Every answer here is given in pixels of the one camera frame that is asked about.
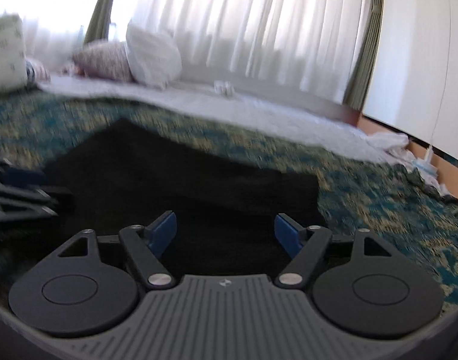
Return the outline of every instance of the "black fabric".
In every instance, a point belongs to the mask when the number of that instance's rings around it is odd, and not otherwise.
[[[49,163],[51,183],[68,187],[76,211],[64,238],[85,228],[116,234],[148,225],[165,210],[177,215],[177,236],[162,263],[183,274],[276,276],[290,261],[274,237],[285,212],[303,226],[324,225],[318,181],[215,157],[121,119]]]

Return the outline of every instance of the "ribbed gray plate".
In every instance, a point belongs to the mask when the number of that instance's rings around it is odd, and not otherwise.
[[[337,330],[303,292],[277,288],[265,275],[188,275],[176,288],[148,293],[108,332],[54,341],[74,357],[110,360],[361,360],[397,346]]]

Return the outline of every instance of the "white curtain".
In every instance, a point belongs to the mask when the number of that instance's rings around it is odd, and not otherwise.
[[[29,56],[60,67],[82,45],[96,0],[0,0],[0,15],[18,13]]]
[[[173,34],[185,65],[298,88],[341,103],[371,0],[114,0],[126,24]]]

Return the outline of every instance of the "brown cushion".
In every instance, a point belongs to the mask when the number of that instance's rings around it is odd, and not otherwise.
[[[132,82],[125,42],[96,40],[72,56],[89,77]]]

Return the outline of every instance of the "green patterned carpet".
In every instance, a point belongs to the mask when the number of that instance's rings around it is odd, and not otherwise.
[[[120,117],[211,154],[319,178],[319,210],[334,232],[371,228],[427,270],[458,304],[458,201],[441,199],[402,166],[364,163],[163,108],[117,99],[77,100],[39,91],[0,97],[0,154],[40,168]],[[0,282],[10,285],[10,251],[0,252]],[[23,272],[27,264],[12,271]]]

